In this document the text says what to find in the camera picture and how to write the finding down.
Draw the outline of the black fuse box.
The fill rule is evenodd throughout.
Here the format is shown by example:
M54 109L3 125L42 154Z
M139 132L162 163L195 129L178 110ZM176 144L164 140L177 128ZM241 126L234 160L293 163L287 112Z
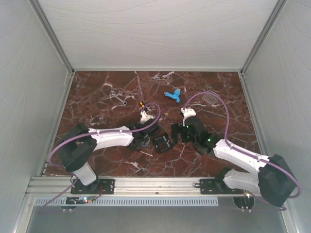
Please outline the black fuse box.
M152 143L158 154L162 154L173 149L173 143L169 139L169 136L167 133L164 133L161 136L153 138Z

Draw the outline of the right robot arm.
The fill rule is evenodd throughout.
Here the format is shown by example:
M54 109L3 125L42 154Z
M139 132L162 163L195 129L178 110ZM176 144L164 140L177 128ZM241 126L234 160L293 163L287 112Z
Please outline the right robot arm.
M174 143L180 135L182 142L192 142L198 153L213 155L243 169L242 172L230 168L222 171L215 180L220 193L242 189L259 193L269 204L282 207L297 187L295 176L282 156L256 154L225 141L218 134L209 133L197 116L172 124L171 130Z

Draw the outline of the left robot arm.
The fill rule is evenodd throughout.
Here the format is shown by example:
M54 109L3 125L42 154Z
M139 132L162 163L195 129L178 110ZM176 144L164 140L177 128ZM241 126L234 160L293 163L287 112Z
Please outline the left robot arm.
M85 124L78 124L57 145L73 137L86 134L87 136L74 139L57 152L67 172L78 177L74 185L77 193L97 194L100 192L101 182L93 168L87 162L91 154L97 150L123 146L130 150L136 150L148 145L152 136L160 132L158 124L152 124L151 120L145 123L137 123L131 126L122 126L115 129L103 130L103 134L97 133L96 129L87 128Z

